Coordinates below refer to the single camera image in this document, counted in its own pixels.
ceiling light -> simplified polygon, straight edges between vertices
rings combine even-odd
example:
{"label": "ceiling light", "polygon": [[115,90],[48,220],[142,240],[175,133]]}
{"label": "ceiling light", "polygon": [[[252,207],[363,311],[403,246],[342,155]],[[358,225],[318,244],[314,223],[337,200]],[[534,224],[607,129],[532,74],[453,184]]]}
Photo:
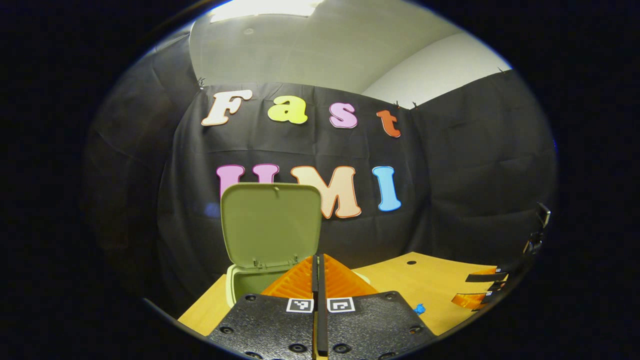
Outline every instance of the ceiling light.
{"label": "ceiling light", "polygon": [[211,23],[236,17],[278,14],[310,16],[322,0],[231,0],[211,10]]}

yellow letter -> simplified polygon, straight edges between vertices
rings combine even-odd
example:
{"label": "yellow letter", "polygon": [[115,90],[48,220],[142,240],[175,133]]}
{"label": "yellow letter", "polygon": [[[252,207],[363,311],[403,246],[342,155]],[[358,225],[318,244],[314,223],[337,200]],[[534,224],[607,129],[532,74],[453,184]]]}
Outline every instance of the yellow letter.
{"label": "yellow letter", "polygon": [[314,167],[294,167],[291,175],[298,184],[315,186],[322,196],[321,210],[325,218],[330,218],[333,206],[338,200],[338,210],[335,216],[339,218],[352,218],[361,214],[362,210],[356,202],[356,193],[353,189],[353,175],[356,170],[352,167],[337,167],[333,171],[329,186],[322,180]]}
{"label": "yellow letter", "polygon": [[238,97],[248,100],[251,99],[251,96],[253,96],[251,90],[236,90],[214,94],[213,97],[215,100],[213,100],[213,106],[211,106],[209,116],[204,118],[201,124],[211,126],[226,123],[229,120],[229,117],[225,116],[227,109],[229,109],[229,113],[235,114],[240,108],[240,102],[242,102],[242,100],[238,99]]}
{"label": "yellow letter", "polygon": [[290,121],[294,124],[302,124],[307,121],[305,108],[307,103],[297,96],[278,96],[273,99],[274,106],[269,108],[267,115],[271,120]]}

ceiling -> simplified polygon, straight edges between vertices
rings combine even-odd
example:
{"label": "ceiling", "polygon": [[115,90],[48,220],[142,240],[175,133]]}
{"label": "ceiling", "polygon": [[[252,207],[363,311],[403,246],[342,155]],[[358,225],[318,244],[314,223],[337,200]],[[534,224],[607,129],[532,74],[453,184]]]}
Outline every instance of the ceiling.
{"label": "ceiling", "polygon": [[402,0],[324,0],[310,17],[209,21],[198,19],[190,40],[205,85],[273,81],[357,94],[417,51],[462,32]]}

white wall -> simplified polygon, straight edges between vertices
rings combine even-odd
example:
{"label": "white wall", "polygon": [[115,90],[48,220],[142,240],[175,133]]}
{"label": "white wall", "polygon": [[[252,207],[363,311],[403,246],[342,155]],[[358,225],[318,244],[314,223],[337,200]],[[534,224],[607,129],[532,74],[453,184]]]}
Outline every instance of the white wall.
{"label": "white wall", "polygon": [[459,33],[411,55],[369,86],[362,95],[404,108],[511,68],[475,37]]}

wooden table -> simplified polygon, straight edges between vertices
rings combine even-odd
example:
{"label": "wooden table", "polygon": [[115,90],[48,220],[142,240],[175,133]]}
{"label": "wooden table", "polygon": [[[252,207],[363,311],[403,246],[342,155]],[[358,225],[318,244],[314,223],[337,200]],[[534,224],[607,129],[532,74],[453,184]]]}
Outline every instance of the wooden table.
{"label": "wooden table", "polygon": [[[379,292],[398,291],[412,308],[422,304],[422,321],[433,334],[440,335],[475,312],[451,302],[457,293],[482,293],[493,282],[465,282],[467,275],[492,266],[449,261],[410,252],[381,263],[353,269],[369,278]],[[230,308],[225,294],[226,275],[222,275],[182,316],[179,322],[207,336],[227,315]]]}

